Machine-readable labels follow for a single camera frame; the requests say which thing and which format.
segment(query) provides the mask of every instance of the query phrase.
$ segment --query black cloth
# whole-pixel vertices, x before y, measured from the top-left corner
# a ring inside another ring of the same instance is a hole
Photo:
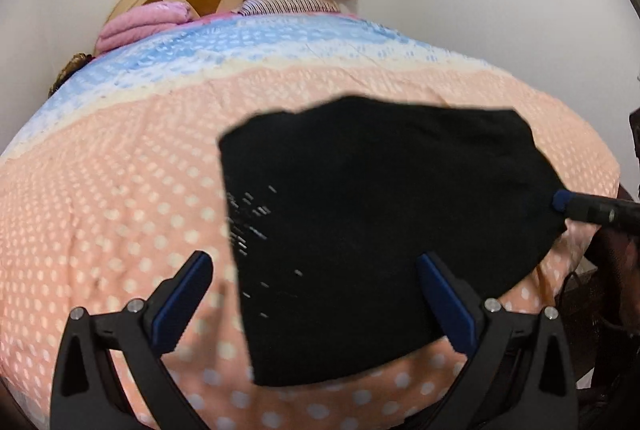
[[[498,297],[565,229],[550,207],[564,186],[513,110],[347,96],[219,146],[258,385],[343,378],[441,337],[421,254]]]

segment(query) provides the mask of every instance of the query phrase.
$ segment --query blue gripper pad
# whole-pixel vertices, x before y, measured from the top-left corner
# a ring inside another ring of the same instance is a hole
[[[211,257],[204,251],[196,251],[174,278],[165,280],[153,292],[145,325],[156,356],[175,350],[212,278]]]
[[[419,257],[417,266],[422,294],[442,331],[456,352],[470,358],[478,348],[484,327],[479,297],[434,254]]]
[[[558,190],[554,195],[554,199],[551,203],[553,209],[558,213],[564,213],[569,201],[575,197],[575,193],[569,190]]]

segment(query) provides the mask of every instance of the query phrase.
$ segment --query folded pink blanket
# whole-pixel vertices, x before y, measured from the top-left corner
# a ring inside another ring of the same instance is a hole
[[[108,38],[98,38],[95,44],[95,50],[97,54],[103,54],[114,48],[139,42],[152,34],[156,34],[156,32],[166,31],[167,29],[173,29],[177,26],[178,24],[154,24],[133,27],[132,29],[119,32]]]
[[[185,24],[195,19],[193,9],[183,2],[154,2],[134,7],[105,24],[99,38],[109,38],[129,29],[158,24]]]

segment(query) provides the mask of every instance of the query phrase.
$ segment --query polka dot bed sheet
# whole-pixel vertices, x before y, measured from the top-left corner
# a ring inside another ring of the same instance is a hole
[[[0,159],[0,375],[39,428],[70,309],[120,310],[196,249],[214,260],[214,279],[163,359],[212,429],[391,428],[446,394],[464,364],[446,339],[340,381],[252,383],[216,142],[252,114],[344,94],[514,108],[568,188],[610,197],[618,188],[605,144],[558,100],[484,61],[350,16],[233,16],[110,52],[69,79]],[[595,229],[570,222],[500,299],[505,308],[552,304]],[[123,358],[114,360],[153,427]]]

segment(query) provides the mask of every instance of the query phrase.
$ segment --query metal bolt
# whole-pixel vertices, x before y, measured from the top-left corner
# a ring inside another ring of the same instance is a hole
[[[69,313],[69,318],[71,318],[72,320],[79,320],[83,316],[84,316],[84,307],[74,307],[73,309],[71,309],[71,312]]]
[[[145,306],[145,301],[142,298],[134,298],[127,304],[127,311],[130,313],[139,313]]]
[[[545,308],[545,316],[549,318],[549,320],[555,320],[559,317],[558,309],[555,307],[546,307]]]
[[[500,302],[498,302],[495,298],[487,298],[484,301],[484,308],[490,313],[497,313],[500,309],[502,309],[502,306],[500,305]]]

